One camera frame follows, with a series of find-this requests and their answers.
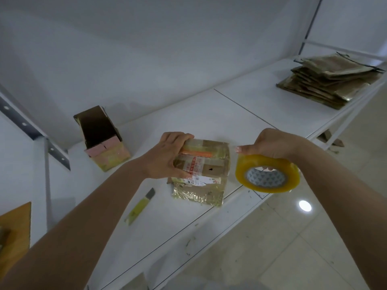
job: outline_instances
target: hand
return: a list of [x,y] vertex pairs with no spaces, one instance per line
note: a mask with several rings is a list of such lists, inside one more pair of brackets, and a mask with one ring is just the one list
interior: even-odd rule
[[165,132],[157,145],[135,159],[135,161],[144,170],[147,178],[191,178],[192,175],[190,173],[173,166],[173,160],[176,158],[184,142],[191,138],[194,138],[194,136],[189,133]]
[[235,148],[244,155],[263,155],[269,158],[285,158],[291,161],[299,146],[309,143],[301,136],[286,133],[273,128],[264,129],[253,145],[241,145]]

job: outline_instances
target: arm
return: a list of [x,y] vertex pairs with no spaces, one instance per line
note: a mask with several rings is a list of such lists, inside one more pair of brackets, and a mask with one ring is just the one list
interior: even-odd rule
[[145,178],[189,177],[173,167],[182,132],[164,133],[143,156],[122,165],[66,215],[4,277],[2,289],[84,289],[110,235]]
[[237,152],[286,158],[302,171],[369,287],[387,289],[387,199],[312,142],[275,129]]

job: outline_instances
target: left hand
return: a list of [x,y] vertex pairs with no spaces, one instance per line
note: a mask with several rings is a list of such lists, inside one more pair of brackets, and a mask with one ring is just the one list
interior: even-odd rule
[[191,178],[192,175],[190,173],[173,166],[173,160],[184,145],[184,142],[191,138],[194,138],[194,136],[189,133],[165,132],[157,145],[135,159],[135,161],[143,169],[147,178]]

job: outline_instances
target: open cardboard box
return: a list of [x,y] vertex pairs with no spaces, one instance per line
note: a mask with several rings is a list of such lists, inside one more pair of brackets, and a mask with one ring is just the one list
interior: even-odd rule
[[102,107],[83,111],[74,119],[85,138],[85,152],[104,172],[130,158],[120,133]]

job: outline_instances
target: yellow tape roll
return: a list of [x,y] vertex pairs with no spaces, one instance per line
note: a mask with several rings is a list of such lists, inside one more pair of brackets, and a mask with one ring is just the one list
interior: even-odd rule
[[[269,166],[274,171],[261,171],[256,167]],[[252,190],[279,193],[295,188],[300,182],[298,167],[285,159],[261,155],[238,155],[236,179]]]

